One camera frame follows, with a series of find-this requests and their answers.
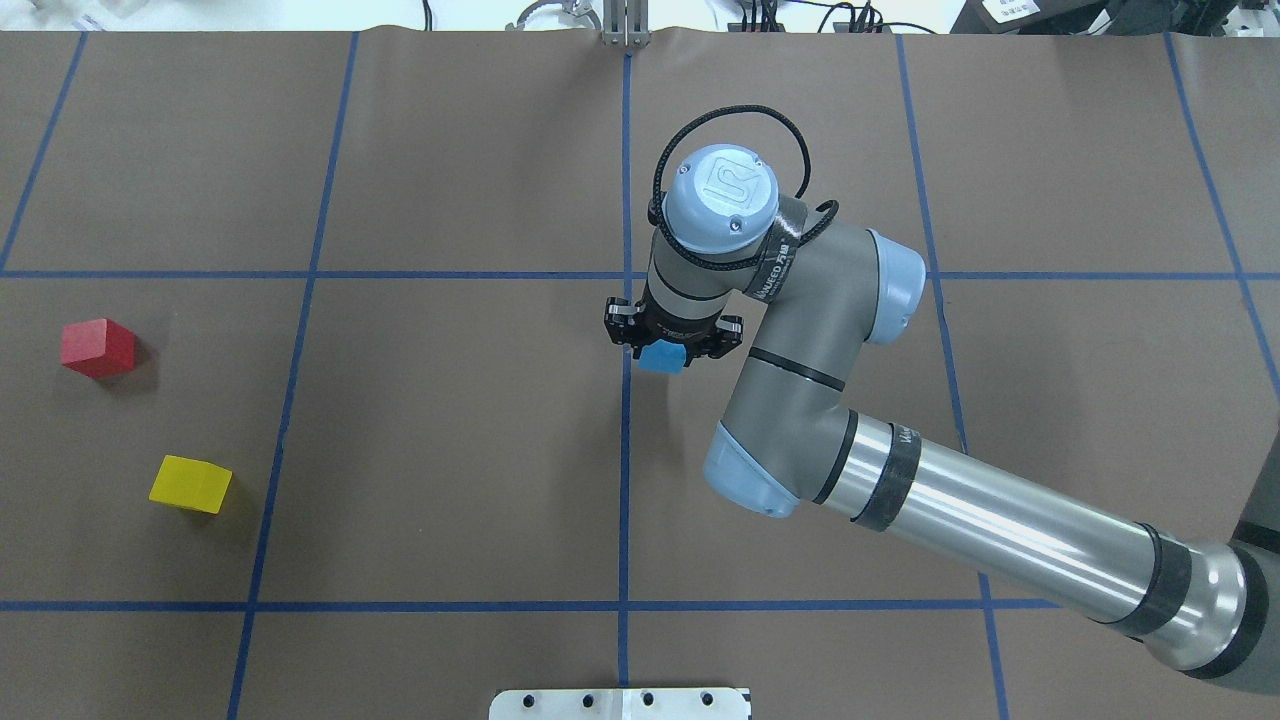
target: blue tape line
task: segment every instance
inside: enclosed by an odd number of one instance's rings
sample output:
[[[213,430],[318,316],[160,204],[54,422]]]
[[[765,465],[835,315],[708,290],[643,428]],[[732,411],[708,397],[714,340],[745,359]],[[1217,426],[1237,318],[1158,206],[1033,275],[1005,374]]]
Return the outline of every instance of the blue tape line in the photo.
[[[631,299],[631,53],[622,56],[622,272]],[[631,355],[622,351],[622,423],[618,471],[618,687],[631,684]]]
[[[1233,273],[1126,273],[1055,270],[940,270],[943,281],[1234,281]]]
[[[0,270],[4,279],[458,279],[458,281],[645,281],[645,272],[618,270]],[[1123,270],[940,270],[943,281],[1235,281],[1235,273],[1140,273]],[[1244,273],[1248,281],[1280,281],[1280,273]],[[626,286],[627,295],[631,286]]]
[[[8,600],[0,612],[243,612],[244,602],[133,600]]]
[[[81,32],[81,38],[76,44],[76,51],[72,54],[72,63],[67,67],[67,76],[63,77],[63,87],[58,91],[54,111],[49,115],[45,135],[40,138],[40,146],[36,149],[36,159],[32,160],[31,172],[27,173],[27,184],[22,186],[22,195],[18,197],[18,208],[13,211],[13,222],[9,223],[9,233],[4,238],[4,247],[0,249],[0,270],[4,270],[4,266],[9,263],[13,243],[18,240],[18,228],[22,227],[22,217],[27,211],[31,191],[36,187],[36,178],[40,177],[40,167],[45,163],[45,152],[49,150],[49,142],[54,138],[54,128],[58,127],[58,119],[63,115],[63,105],[67,104],[67,95],[72,90],[72,81],[76,78],[76,69],[79,68],[79,60],[84,55],[84,44],[87,42],[88,33]]]
[[[0,278],[14,279],[302,279],[306,270],[5,270]]]
[[[960,384],[956,382],[956,364],[951,352],[951,328],[942,299],[942,279],[938,273],[938,249],[933,242],[933,215],[929,211],[929,193],[924,184],[924,163],[920,159],[920,137],[915,126],[915,106],[911,101],[911,78],[906,69],[906,47],[902,36],[893,36],[897,44],[897,68],[902,81],[902,102],[906,109],[906,129],[911,138],[911,163],[915,165],[915,192],[920,200],[920,220],[924,223],[924,245],[929,255],[929,277],[933,283],[933,305],[938,313],[938,329],[942,332],[942,357],[946,361],[947,387],[951,391],[951,414],[956,434],[960,437],[960,450],[969,454],[969,438],[964,429],[964,410],[960,406]]]
[[[1253,304],[1253,293],[1249,291],[1249,282],[1244,277],[1244,265],[1240,263],[1240,252],[1235,247],[1235,237],[1231,236],[1231,227],[1226,222],[1226,213],[1222,210],[1222,201],[1217,195],[1217,184],[1213,182],[1213,173],[1208,169],[1208,160],[1204,158],[1204,147],[1199,141],[1199,132],[1196,131],[1196,120],[1192,118],[1192,106],[1187,100],[1187,87],[1183,85],[1183,72],[1178,65],[1178,53],[1174,50],[1174,36],[1165,33],[1165,51],[1169,54],[1169,67],[1174,72],[1174,86],[1178,88],[1178,102],[1183,109],[1183,119],[1187,122],[1187,135],[1190,137],[1192,149],[1196,151],[1196,161],[1199,163],[1201,176],[1204,177],[1204,188],[1208,191],[1210,202],[1213,204],[1213,215],[1217,218],[1217,227],[1222,231],[1222,242],[1226,243],[1226,254],[1231,258],[1231,268],[1240,284],[1240,296],[1244,299],[1244,307],[1249,311],[1249,322],[1253,324],[1253,334],[1258,341],[1258,350],[1262,351],[1262,361],[1266,363],[1267,374],[1271,377],[1271,389],[1280,400],[1280,372],[1276,369],[1275,357],[1271,355],[1271,345],[1267,342],[1266,331],[1262,328],[1262,319],[1258,309]]]
[[[595,270],[4,270],[14,279],[463,279],[617,281],[622,272]],[[644,279],[644,273],[635,274]]]
[[[617,612],[618,603],[602,601],[492,601],[492,602],[259,602],[259,612]]]
[[[954,600],[635,600],[628,612],[881,612],[928,610],[1057,610],[1038,598]],[[10,600],[0,612],[244,612],[247,602]],[[451,612],[618,612],[614,600],[552,601],[259,601],[255,614],[451,614]]]
[[[929,211],[929,193],[924,183],[924,161],[920,158],[920,137],[915,123],[915,106],[911,101],[911,78],[906,67],[906,46],[902,36],[893,36],[897,44],[897,67],[902,76],[902,102],[906,108],[906,128],[911,138],[911,161],[915,165],[915,188],[920,199],[920,217],[924,222],[924,242],[929,252],[929,270],[933,282],[933,304],[938,311],[938,329],[942,334],[942,357],[947,369],[947,388],[951,392],[951,413],[955,419],[956,434],[960,438],[960,450],[969,454],[969,436],[964,425],[964,407],[960,404],[960,383],[956,379],[955,355],[951,350],[951,328],[947,325],[945,302],[942,297],[941,268],[938,266],[938,251],[933,240],[933,218]],[[978,585],[982,591],[982,612],[987,625],[987,653],[991,657],[991,678],[996,689],[996,706],[1000,710],[1000,720],[1009,720],[1009,702],[1005,696],[1005,671],[1000,660],[1000,639],[996,634],[996,615],[991,606],[991,588],[987,575],[978,573]]]
[[[833,612],[888,610],[980,610],[977,598],[956,600],[636,600],[635,612]]]
[[[996,611],[991,598],[991,580],[986,573],[978,573],[978,589],[982,592],[982,616],[987,625],[987,652],[991,655],[991,678],[996,684],[996,708],[1000,712],[1000,720],[1009,720],[1009,694],[1005,692],[1005,664],[1000,659]]]
[[[262,503],[262,524],[257,533],[257,552],[253,556],[253,574],[248,587],[248,607],[244,610],[244,625],[241,629],[241,646],[236,656],[236,674],[232,678],[230,700],[227,703],[227,717],[234,720],[239,714],[241,691],[244,685],[244,669],[248,664],[248,650],[253,639],[253,618],[257,597],[262,587],[262,565],[266,561],[266,544],[271,536],[271,516],[275,512],[275,495],[280,484],[280,468],[284,464],[284,441],[289,433],[289,419],[293,413],[293,396],[298,386],[298,366],[302,363],[302,348],[306,346],[307,323],[311,318],[311,299],[315,293],[316,268],[324,245],[325,220],[329,214],[329,197],[333,193],[333,177],[338,168],[338,154],[342,149],[342,128],[347,117],[347,100],[351,96],[351,77],[356,68],[356,51],[360,47],[360,33],[351,33],[347,50],[347,70],[342,81],[342,97],[338,100],[338,118],[334,122],[333,142],[329,147],[329,165],[325,170],[324,192],[320,196],[320,213],[316,218],[316,234],[311,246],[311,269],[306,290],[302,293],[302,309],[298,313],[298,331],[293,341],[293,357],[289,361],[289,380],[284,388],[284,406],[280,410],[280,428],[275,437],[275,455],[271,460],[271,477],[266,486],[266,500]]]
[[[626,273],[594,270],[317,270],[323,279],[616,281]]]

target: white label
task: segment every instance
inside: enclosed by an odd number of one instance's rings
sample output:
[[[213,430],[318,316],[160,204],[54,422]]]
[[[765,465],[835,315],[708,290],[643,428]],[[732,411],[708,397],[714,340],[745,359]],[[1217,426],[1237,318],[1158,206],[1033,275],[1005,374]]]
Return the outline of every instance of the white label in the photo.
[[[1039,12],[1036,0],[982,0],[982,6],[997,23],[1009,23]]]

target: white mounting plate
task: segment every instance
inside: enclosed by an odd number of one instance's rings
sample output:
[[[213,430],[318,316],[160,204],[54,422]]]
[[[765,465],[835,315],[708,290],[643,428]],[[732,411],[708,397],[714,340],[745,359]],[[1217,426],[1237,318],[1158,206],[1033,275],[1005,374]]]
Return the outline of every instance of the white mounting plate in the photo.
[[[489,720],[751,720],[750,698],[745,688],[504,691]]]

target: yellow cube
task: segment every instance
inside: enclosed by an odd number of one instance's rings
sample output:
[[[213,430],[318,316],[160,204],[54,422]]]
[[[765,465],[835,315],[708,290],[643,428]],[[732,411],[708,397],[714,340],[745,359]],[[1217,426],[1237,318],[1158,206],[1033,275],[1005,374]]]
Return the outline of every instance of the yellow cube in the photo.
[[[212,462],[165,455],[147,496],[155,502],[216,514],[223,507],[232,471]]]

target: robot logo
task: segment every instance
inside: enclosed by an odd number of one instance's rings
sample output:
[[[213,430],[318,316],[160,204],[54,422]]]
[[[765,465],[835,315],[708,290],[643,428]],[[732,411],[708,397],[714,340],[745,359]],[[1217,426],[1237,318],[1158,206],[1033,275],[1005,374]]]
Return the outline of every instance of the robot logo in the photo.
[[[750,210],[759,186],[760,173],[756,168],[741,165],[727,158],[716,158],[703,190],[719,200]]]

